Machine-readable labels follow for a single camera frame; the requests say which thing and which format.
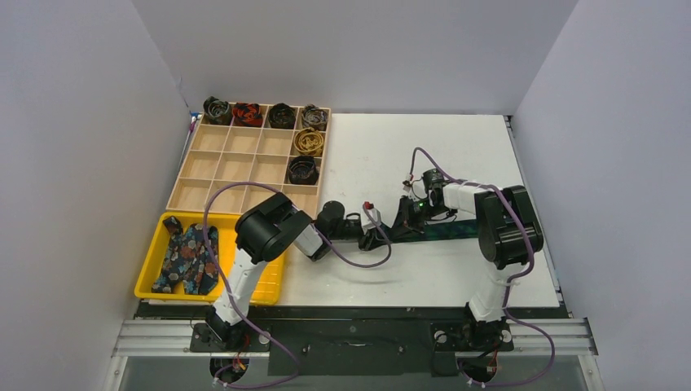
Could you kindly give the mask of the green navy striped tie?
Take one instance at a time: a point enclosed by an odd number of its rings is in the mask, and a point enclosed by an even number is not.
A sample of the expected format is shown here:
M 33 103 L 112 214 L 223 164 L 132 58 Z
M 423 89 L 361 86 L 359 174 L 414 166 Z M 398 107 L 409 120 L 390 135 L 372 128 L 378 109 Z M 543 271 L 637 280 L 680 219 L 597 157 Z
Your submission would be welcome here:
M 441 241 L 452 239 L 477 239 L 478 224 L 476 220 L 450 218 L 441 221 L 426 221 L 419 226 L 395 224 L 385 230 L 394 244 Z

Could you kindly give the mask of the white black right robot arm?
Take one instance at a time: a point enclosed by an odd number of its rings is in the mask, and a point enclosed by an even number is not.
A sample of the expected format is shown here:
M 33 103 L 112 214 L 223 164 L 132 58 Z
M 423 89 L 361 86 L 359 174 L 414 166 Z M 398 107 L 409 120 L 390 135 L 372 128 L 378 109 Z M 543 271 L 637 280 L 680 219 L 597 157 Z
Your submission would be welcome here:
M 425 171 L 422 182 L 425 196 L 401 198 L 387 235 L 399 243 L 405 239 L 454 239 L 459 226 L 451 222 L 435 224 L 434 217 L 472 214 L 486 263 L 475 293 L 465 305 L 460 337 L 476 350 L 508 342 L 509 294 L 519 278 L 532 271 L 535 254 L 544 246 L 544 234 L 527 190 L 521 185 L 498 188 L 452 180 L 440 169 Z

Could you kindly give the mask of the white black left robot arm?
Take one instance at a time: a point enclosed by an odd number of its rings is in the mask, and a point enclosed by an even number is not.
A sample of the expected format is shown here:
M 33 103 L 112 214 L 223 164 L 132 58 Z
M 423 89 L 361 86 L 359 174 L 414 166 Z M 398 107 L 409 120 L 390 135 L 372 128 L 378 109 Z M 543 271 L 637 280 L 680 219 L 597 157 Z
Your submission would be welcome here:
M 205 317 L 211 339 L 224 350 L 237 348 L 245 335 L 249 302 L 269 262 L 295 246 L 312 261 L 332 251 L 333 241 L 369 239 L 390 242 L 382 235 L 379 212 L 365 203 L 369 218 L 365 226 L 358 213 L 345 214 L 338 201 L 327 202 L 313 220 L 282 192 L 275 193 L 240 216 L 235 224 L 235 256 L 228 276 L 221 274 L 226 291 Z

